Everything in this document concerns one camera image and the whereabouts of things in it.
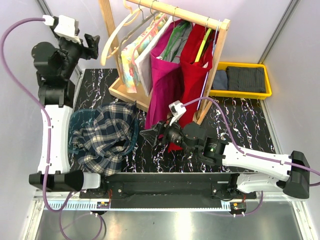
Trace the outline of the navy plaid skirt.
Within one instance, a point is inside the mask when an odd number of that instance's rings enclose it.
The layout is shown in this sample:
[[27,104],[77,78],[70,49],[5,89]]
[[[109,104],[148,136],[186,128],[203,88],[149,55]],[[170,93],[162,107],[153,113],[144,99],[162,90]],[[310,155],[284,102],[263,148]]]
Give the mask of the navy plaid skirt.
[[72,134],[77,162],[89,173],[111,176],[122,168],[123,156],[134,144],[135,102],[102,104],[90,123]]

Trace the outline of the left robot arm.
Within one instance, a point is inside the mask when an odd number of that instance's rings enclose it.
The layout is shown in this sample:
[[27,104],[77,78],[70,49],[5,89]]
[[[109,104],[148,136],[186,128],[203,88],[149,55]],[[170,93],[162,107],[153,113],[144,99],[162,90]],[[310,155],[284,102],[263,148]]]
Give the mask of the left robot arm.
[[29,184],[48,192],[88,190],[97,198],[108,193],[108,186],[97,173],[70,170],[68,130],[73,113],[75,84],[70,77],[79,59],[97,59],[100,37],[85,34],[87,46],[58,37],[58,47],[40,42],[31,51],[36,68],[38,99],[42,107],[42,150],[36,173]]

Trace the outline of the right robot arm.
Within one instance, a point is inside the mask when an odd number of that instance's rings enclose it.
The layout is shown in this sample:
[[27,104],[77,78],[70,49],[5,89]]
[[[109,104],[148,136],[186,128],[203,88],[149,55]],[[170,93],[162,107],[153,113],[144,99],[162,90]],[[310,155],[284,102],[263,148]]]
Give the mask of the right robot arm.
[[193,154],[209,166],[238,167],[250,170],[239,173],[227,185],[228,195],[239,198],[251,192],[283,192],[296,199],[310,197],[309,163],[300,151],[291,154],[272,154],[240,147],[217,139],[192,122],[180,127],[176,122],[160,121],[140,135],[152,146],[174,144]]

